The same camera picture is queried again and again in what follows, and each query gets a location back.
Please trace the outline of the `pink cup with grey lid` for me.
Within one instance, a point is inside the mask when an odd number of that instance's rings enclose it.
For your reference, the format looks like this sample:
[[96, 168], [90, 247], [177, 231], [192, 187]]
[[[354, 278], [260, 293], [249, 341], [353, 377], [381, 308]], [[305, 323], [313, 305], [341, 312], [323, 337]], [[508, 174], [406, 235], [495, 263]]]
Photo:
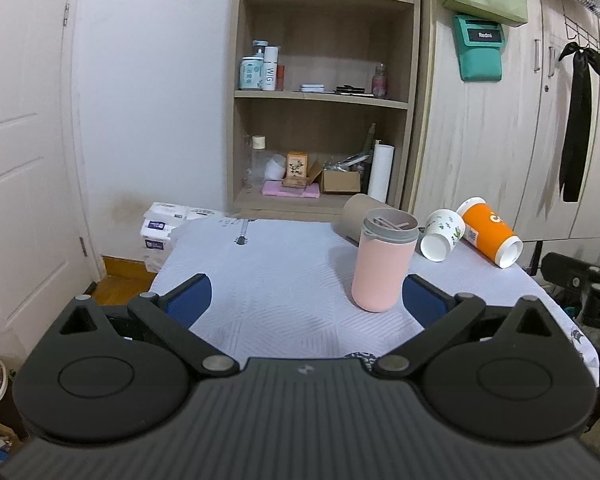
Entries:
[[351, 286], [359, 308], [382, 313], [400, 301], [418, 237], [418, 222], [405, 211], [376, 208], [366, 214]]

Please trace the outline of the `white floral paper cup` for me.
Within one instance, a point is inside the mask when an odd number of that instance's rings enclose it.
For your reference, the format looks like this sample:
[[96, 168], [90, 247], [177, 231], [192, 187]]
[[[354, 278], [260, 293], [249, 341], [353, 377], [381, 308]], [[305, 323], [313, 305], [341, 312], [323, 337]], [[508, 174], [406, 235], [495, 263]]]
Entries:
[[441, 262], [463, 238], [465, 230], [465, 222], [456, 211], [438, 209], [425, 222], [420, 252], [429, 261]]

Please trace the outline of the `orange and white cup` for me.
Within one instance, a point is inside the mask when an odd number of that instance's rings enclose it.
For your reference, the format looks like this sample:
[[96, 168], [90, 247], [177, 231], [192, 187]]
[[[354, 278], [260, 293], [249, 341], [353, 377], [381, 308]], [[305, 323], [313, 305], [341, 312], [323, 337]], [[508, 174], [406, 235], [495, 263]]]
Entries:
[[524, 243], [483, 198], [468, 198], [456, 212], [465, 222], [464, 239], [492, 263], [507, 269], [518, 260]]

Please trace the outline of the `tissue pack stack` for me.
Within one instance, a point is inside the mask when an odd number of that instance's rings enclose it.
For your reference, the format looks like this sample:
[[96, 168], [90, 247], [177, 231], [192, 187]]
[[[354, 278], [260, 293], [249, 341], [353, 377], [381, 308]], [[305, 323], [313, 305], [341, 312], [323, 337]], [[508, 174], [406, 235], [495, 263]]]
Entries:
[[221, 211], [163, 202], [152, 203], [140, 228], [146, 271], [157, 274], [173, 250], [174, 231], [187, 223], [222, 216]]

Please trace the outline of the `white paper towel roll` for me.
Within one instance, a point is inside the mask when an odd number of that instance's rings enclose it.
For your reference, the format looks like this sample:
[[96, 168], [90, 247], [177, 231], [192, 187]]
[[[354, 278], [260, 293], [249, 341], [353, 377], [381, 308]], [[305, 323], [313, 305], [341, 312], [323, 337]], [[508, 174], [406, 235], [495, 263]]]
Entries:
[[388, 197], [394, 147], [377, 142], [373, 150], [372, 166], [367, 194], [378, 202], [385, 203]]

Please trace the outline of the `pink cloth on shelf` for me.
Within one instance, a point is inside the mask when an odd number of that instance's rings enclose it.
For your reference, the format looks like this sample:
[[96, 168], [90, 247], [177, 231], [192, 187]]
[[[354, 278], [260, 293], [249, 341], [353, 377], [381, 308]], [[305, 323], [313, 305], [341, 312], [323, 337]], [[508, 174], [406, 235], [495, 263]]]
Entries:
[[317, 200], [321, 196], [320, 186], [317, 183], [304, 186], [303, 188], [290, 188], [283, 185], [282, 181], [265, 181], [261, 194], [277, 198], [308, 198]]

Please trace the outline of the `clear bottle with beige cap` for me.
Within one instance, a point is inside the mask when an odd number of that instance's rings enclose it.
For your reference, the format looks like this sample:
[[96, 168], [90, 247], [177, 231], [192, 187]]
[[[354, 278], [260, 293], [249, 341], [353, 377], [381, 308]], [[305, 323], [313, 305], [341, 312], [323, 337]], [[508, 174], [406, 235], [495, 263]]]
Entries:
[[268, 162], [265, 136], [252, 136], [250, 139], [250, 155], [247, 168], [247, 184], [250, 188], [259, 186], [264, 181], [265, 166]]

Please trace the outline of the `beige wardrobe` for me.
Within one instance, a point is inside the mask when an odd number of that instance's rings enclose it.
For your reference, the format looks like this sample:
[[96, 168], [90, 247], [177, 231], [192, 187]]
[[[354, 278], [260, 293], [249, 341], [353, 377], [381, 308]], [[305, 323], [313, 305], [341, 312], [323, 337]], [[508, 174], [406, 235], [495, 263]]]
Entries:
[[560, 197], [568, 119], [570, 42], [600, 52], [600, 20], [574, 0], [528, 0], [526, 24], [506, 27], [498, 81], [466, 82], [444, 0], [420, 0], [420, 45], [410, 161], [402, 204], [425, 218], [482, 197], [524, 242], [600, 256], [600, 75], [592, 79], [592, 133], [579, 199]]

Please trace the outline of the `orange patterned small box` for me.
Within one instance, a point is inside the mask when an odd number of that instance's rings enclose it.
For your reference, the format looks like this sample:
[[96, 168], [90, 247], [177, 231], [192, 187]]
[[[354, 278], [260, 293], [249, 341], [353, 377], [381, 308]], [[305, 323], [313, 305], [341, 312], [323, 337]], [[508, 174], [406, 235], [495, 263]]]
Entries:
[[304, 188], [308, 176], [309, 154], [306, 152], [288, 152], [283, 186], [286, 188]]

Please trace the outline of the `pink small bottle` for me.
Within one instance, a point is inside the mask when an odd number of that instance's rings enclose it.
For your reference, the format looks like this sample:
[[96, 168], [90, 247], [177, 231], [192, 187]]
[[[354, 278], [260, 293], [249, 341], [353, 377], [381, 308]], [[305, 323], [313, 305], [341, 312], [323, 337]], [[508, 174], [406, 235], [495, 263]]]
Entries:
[[387, 74], [384, 64], [379, 64], [375, 67], [372, 79], [372, 93], [377, 99], [385, 99], [387, 95]]

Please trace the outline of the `black hanging ribbon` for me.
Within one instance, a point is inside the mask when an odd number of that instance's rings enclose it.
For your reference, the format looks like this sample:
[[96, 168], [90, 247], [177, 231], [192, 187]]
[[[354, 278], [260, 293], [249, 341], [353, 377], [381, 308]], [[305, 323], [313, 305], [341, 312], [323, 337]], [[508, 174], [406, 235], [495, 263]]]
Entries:
[[565, 203], [579, 200], [584, 170], [588, 160], [592, 124], [591, 72], [600, 76], [600, 52], [581, 47], [574, 41], [566, 44], [558, 60], [572, 58], [572, 81], [568, 119], [559, 166], [559, 192]]

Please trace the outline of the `teal labelled jar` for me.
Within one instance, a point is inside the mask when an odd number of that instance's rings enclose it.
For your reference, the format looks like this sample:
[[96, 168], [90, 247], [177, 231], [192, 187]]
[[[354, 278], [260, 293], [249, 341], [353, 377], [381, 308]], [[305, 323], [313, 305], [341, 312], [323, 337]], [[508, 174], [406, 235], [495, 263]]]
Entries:
[[245, 56], [239, 65], [239, 90], [262, 89], [263, 58], [260, 56]]

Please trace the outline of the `red small bottle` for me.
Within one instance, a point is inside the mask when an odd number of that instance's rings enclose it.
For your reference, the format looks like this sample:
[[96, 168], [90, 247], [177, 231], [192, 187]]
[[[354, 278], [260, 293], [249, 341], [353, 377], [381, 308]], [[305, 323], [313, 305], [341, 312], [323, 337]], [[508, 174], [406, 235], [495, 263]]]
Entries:
[[276, 68], [276, 91], [283, 91], [285, 88], [285, 66], [279, 65]]

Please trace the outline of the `white pump bottle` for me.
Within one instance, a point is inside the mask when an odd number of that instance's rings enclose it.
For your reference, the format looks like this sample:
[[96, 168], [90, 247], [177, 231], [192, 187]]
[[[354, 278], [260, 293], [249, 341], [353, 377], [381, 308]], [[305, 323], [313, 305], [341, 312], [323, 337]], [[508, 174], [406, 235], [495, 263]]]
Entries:
[[263, 55], [262, 90], [274, 91], [276, 89], [277, 66], [279, 47], [267, 46]]

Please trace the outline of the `teal wall pouch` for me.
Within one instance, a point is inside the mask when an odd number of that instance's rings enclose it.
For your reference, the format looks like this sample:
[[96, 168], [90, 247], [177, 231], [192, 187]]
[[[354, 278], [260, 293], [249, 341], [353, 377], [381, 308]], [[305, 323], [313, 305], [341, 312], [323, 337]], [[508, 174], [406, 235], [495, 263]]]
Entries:
[[465, 82], [500, 81], [505, 35], [500, 23], [467, 14], [453, 16], [460, 79]]

